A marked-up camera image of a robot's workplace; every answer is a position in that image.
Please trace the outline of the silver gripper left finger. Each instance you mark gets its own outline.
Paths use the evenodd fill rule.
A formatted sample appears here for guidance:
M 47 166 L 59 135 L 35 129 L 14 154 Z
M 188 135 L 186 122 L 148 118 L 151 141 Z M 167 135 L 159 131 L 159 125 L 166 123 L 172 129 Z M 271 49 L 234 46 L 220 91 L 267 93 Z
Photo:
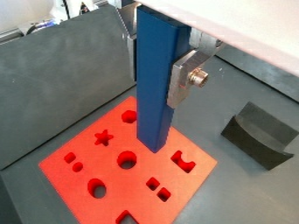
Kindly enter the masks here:
M 130 75 L 136 80 L 136 7 L 138 2 L 120 2 L 118 12 L 126 28 L 126 43 L 130 58 Z

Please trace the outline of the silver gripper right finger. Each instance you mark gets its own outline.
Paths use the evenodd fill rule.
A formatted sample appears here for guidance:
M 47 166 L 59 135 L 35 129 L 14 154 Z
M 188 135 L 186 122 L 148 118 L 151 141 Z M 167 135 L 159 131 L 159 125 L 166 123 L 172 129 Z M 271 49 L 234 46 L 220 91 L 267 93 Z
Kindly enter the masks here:
M 208 81 L 204 63 L 226 45 L 203 31 L 191 29 L 191 50 L 174 62 L 167 105 L 175 109 L 187 98 L 191 86 L 202 88 Z

